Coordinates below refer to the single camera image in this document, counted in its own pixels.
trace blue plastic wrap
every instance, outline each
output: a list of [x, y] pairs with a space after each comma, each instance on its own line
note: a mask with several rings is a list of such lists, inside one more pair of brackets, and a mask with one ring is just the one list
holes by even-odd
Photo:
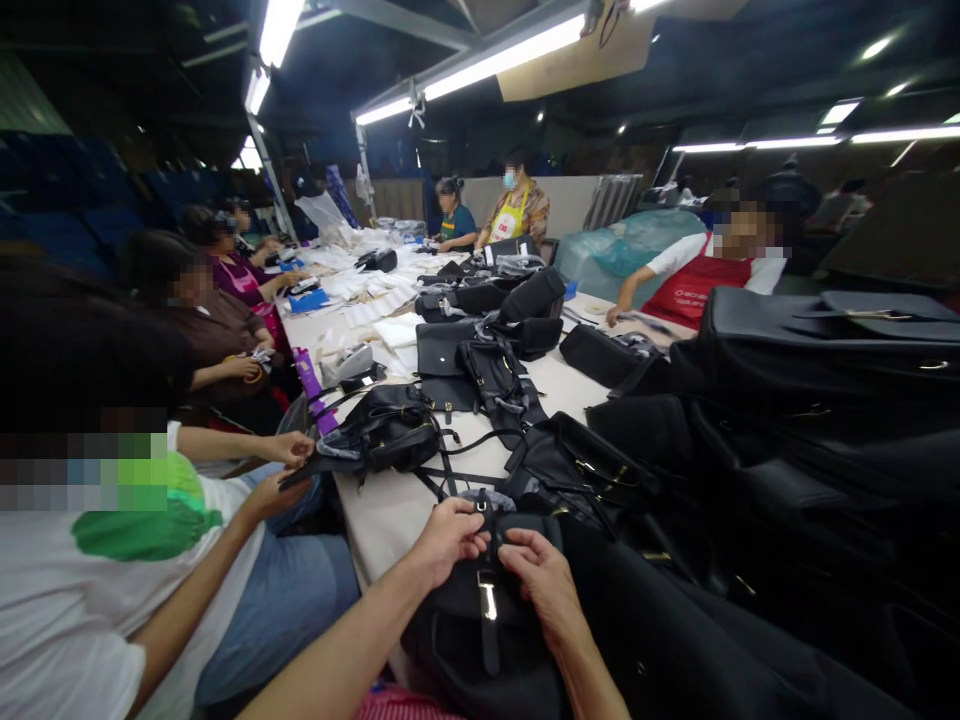
[[[579, 292], [615, 302], [624, 279], [680, 238], [703, 232], [706, 227], [691, 212], [650, 210], [608, 228], [567, 235], [560, 241], [555, 265], [566, 281], [580, 281]], [[633, 306], [640, 307], [662, 282], [654, 278], [641, 285]]]

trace red apron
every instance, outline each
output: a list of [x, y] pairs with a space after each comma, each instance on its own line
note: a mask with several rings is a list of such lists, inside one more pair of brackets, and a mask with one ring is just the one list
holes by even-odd
[[[217, 262], [222, 262], [220, 258], [215, 258]], [[238, 262], [235, 262], [233, 267], [238, 270], [243, 271], [243, 277], [237, 277], [229, 268], [224, 268], [227, 275], [233, 281], [233, 287], [240, 292], [247, 292], [249, 290], [256, 290], [260, 287], [260, 283], [257, 282], [257, 279], [253, 276], [247, 268], [241, 265]], [[280, 314], [277, 312], [276, 306], [273, 303], [262, 302], [253, 306], [253, 311], [263, 318], [263, 324], [267, 326], [267, 330], [270, 331], [270, 336], [273, 338], [276, 343], [277, 350], [289, 356], [290, 354], [290, 343], [287, 341], [287, 335], [283, 332], [283, 325], [280, 322]]]
[[715, 287], [744, 287], [753, 270], [752, 260], [724, 260], [707, 257], [712, 233], [700, 254], [660, 286], [640, 312], [675, 322], [692, 330], [700, 329], [703, 308]]

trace white t-shirt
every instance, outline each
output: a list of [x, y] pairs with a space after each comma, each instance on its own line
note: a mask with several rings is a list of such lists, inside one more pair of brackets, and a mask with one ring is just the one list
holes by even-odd
[[[707, 246], [706, 252], [707, 257], [714, 256], [714, 243], [717, 237], [718, 236], [714, 235], [710, 238], [710, 244]], [[699, 255], [705, 242], [707, 242], [706, 233], [687, 235], [685, 238], [680, 238], [647, 263], [647, 267], [657, 275], [670, 277]], [[767, 253], [782, 254], [782, 250], [780, 248], [767, 248]], [[759, 295], [771, 295], [786, 266], [787, 261], [783, 257], [754, 258], [750, 272], [750, 280], [747, 281], [745, 287], [747, 290], [753, 290], [753, 292]]]
[[[46, 510], [0, 513], [0, 717], [122, 720], [129, 712], [146, 657], [125, 638], [193, 571], [250, 492], [239, 479], [198, 475], [176, 452], [179, 429], [170, 423], [167, 452], [161, 436], [150, 458], [35, 463], [35, 475], [45, 467], [57, 487], [23, 492]], [[61, 511], [52, 497], [88, 508], [119, 499], [123, 509]], [[263, 532], [247, 541], [138, 718], [190, 716]]]

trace fluorescent light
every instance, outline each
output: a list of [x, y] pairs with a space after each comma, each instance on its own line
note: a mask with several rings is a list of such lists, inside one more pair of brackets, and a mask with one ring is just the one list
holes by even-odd
[[260, 35], [260, 59], [264, 65], [280, 67], [283, 63], [301, 10], [303, 0], [270, 0]]
[[900, 153], [899, 155], [897, 155], [897, 159], [893, 161], [893, 164], [892, 164], [890, 167], [896, 167], [897, 165], [899, 165], [899, 164], [900, 164], [900, 161], [903, 160], [903, 159], [907, 156], [907, 153], [908, 153], [908, 152], [910, 152], [911, 150], [913, 150], [913, 146], [916, 145], [916, 144], [917, 144], [917, 141], [914, 140], [912, 143], [910, 143], [909, 145], [907, 145], [906, 149], [905, 149], [902, 153]]
[[739, 152], [746, 147], [737, 143], [714, 143], [713, 145], [677, 145], [674, 152], [702, 153], [702, 152]]
[[910, 142], [911, 140], [952, 140], [960, 138], [960, 127], [921, 128], [919, 130], [892, 130], [882, 133], [863, 133], [854, 135], [855, 145], [881, 142]]
[[830, 108], [830, 112], [823, 116], [823, 120], [820, 121], [821, 125], [839, 125], [848, 117], [850, 113], [856, 110], [860, 106], [860, 101], [849, 102], [849, 103], [839, 103]]
[[747, 147], [755, 150], [785, 150], [788, 148], [800, 147], [824, 147], [827, 145], [837, 145], [840, 138], [833, 137], [815, 137], [815, 138], [791, 138], [789, 140], [754, 140], [747, 143]]
[[529, 40], [514, 45], [508, 50], [497, 53], [486, 60], [481, 60], [466, 70], [454, 73], [448, 78], [427, 85], [424, 95], [427, 100], [436, 100], [448, 93], [452, 93], [467, 85], [485, 80], [511, 68], [515, 68], [538, 57], [543, 57], [554, 50], [572, 45], [580, 39], [580, 30], [583, 29], [584, 16], [578, 15], [572, 20], [557, 25], [542, 32]]
[[883, 40], [877, 40], [877, 42], [875, 42], [873, 45], [871, 45], [870, 47], [868, 47], [866, 50], [863, 51], [863, 55], [860, 56], [860, 59], [869, 60], [870, 58], [876, 55], [879, 55], [887, 48], [887, 45], [889, 45], [891, 42], [893, 42], [892, 37], [886, 37]]
[[633, 10], [633, 12], [643, 12], [644, 10], [649, 10], [654, 5], [661, 5], [665, 2], [667, 2], [667, 0], [630, 0], [630, 9]]
[[260, 112], [260, 106], [263, 105], [263, 99], [267, 96], [267, 90], [270, 89], [270, 76], [265, 72], [257, 74], [254, 70], [250, 75], [250, 85], [247, 87], [247, 101], [245, 103], [247, 112], [256, 115]]
[[402, 100], [397, 100], [389, 105], [384, 105], [381, 108], [371, 110], [368, 113], [358, 116], [357, 125], [369, 125], [370, 123], [377, 122], [377, 120], [383, 120], [384, 118], [392, 117], [393, 115], [399, 115], [404, 110], [410, 110], [412, 108], [413, 103], [410, 102], [410, 98], [403, 98]]

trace blue jeans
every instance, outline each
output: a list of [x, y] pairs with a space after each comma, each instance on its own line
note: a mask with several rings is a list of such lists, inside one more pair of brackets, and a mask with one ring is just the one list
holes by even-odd
[[[253, 488], [282, 469], [271, 463], [243, 480]], [[240, 604], [200, 676], [197, 705], [212, 705], [265, 685], [360, 599], [342, 536], [277, 537], [323, 501], [317, 478], [296, 507], [267, 521]]]

